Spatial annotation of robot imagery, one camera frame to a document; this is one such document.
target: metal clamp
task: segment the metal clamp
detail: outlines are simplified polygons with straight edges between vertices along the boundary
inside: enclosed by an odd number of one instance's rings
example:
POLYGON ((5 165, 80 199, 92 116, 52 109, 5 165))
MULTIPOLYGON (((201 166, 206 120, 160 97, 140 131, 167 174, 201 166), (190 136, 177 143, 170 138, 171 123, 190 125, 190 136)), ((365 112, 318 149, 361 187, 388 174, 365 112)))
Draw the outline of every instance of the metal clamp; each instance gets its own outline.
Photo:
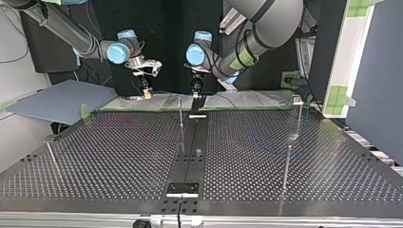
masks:
POLYGON ((149 76, 157 77, 161 71, 162 66, 163 66, 163 64, 159 61, 145 60, 143 55, 140 55, 140 56, 137 56, 134 58, 130 58, 125 63, 125 67, 136 70, 136 72, 133 72, 134 76, 149 75, 149 76), (152 67, 151 73, 143 71, 144 68, 148 68, 148 67, 152 67))

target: black backdrop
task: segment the black backdrop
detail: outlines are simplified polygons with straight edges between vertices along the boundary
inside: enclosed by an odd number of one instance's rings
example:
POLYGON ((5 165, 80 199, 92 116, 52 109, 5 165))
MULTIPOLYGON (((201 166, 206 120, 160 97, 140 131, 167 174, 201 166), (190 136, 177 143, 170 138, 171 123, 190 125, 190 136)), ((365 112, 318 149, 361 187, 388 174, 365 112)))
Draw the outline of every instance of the black backdrop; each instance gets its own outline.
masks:
MULTIPOLYGON (((196 30, 211 31, 214 47, 221 42, 217 33, 222 2, 218 0, 93 0, 92 5, 104 39, 116 40, 119 31, 135 29, 139 40, 145 41, 144 56, 163 63, 158 78, 152 79, 156 91, 190 92, 191 74, 183 64, 196 30)), ((119 95, 137 95, 130 69, 111 64, 111 71, 119 95)), ((208 75, 204 90, 218 88, 208 75)))

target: gray panel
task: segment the gray panel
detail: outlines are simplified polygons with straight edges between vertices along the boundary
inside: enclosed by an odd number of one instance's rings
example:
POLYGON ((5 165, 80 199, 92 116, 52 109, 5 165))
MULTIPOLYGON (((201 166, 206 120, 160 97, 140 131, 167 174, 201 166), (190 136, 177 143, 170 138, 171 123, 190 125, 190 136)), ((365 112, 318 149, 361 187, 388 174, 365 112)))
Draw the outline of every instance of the gray panel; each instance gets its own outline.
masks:
POLYGON ((87 106, 89 113, 116 96, 112 88, 68 80, 18 101, 7 111, 73 125, 82 119, 82 105, 87 106))
POLYGON ((376 5, 358 71, 347 124, 366 140, 403 164, 401 105, 403 2, 376 5))
POLYGON ((309 82, 319 101, 324 101, 344 19, 347 0, 322 0, 309 82))

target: white cable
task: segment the white cable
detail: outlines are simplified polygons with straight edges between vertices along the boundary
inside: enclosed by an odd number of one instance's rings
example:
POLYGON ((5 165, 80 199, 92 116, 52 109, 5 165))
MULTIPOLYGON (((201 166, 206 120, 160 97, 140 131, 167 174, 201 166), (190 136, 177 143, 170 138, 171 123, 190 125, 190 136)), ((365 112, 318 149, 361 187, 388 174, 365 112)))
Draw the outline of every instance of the white cable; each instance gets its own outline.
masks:
POLYGON ((8 64, 8 63, 14 63, 14 62, 20 61, 20 60, 24 59, 25 57, 27 57, 27 55, 29 54, 29 46, 28 46, 28 41, 27 41, 27 38, 26 38, 24 32, 23 32, 22 30, 20 30, 20 29, 14 24, 14 22, 13 22, 13 21, 11 20, 11 18, 6 14, 6 12, 3 10, 3 8, 6 8, 6 9, 11 10, 12 13, 14 13, 15 16, 21 21, 20 15, 19 15, 14 9, 10 8, 9 6, 4 5, 4 4, 0 4, 0 14, 2 14, 3 17, 6 18, 6 20, 8 20, 8 21, 10 22, 10 25, 24 38, 24 42, 26 43, 26 47, 27 47, 27 48, 26 48, 26 51, 25 51, 25 53, 24 53, 24 55, 22 55, 21 57, 16 58, 16 59, 12 59, 12 60, 7 60, 7 61, 0 61, 0 64, 8 64))
POLYGON ((73 71, 73 74, 76 77, 77 82, 80 82, 80 79, 78 78, 78 75, 77 75, 76 71, 73 71))
POLYGON ((91 16, 89 15, 88 4, 89 4, 89 0, 86 1, 86 15, 88 16, 89 23, 91 23, 91 25, 94 27, 94 29, 95 29, 96 31, 98 31, 98 33, 102 36, 102 33, 98 30, 98 28, 97 28, 97 27, 94 25, 94 23, 92 22, 91 16))

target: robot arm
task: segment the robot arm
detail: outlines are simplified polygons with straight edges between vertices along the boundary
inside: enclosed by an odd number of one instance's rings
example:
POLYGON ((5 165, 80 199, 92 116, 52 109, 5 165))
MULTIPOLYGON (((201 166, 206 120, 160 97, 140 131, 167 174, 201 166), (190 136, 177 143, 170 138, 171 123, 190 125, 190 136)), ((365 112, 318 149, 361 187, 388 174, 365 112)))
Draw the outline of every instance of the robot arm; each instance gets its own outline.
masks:
MULTIPOLYGON (((146 60, 142 49, 144 42, 139 42, 134 30, 118 33, 118 41, 98 41, 84 27, 69 18, 59 6, 38 0, 3 0, 16 10, 22 10, 30 17, 49 29, 73 47, 77 56, 86 59, 109 60, 120 65, 124 64, 134 70, 133 75, 146 82, 145 75, 157 77, 162 64, 154 60, 146 60), (152 73, 144 71, 152 68, 152 73)), ((151 98, 152 87, 148 83, 143 86, 146 98, 151 98)))
POLYGON ((232 84, 240 73, 252 67, 267 50, 284 45, 301 20, 303 0, 225 0, 253 23, 253 28, 224 57, 210 49, 212 34, 197 31, 186 52, 193 73, 205 71, 232 84))

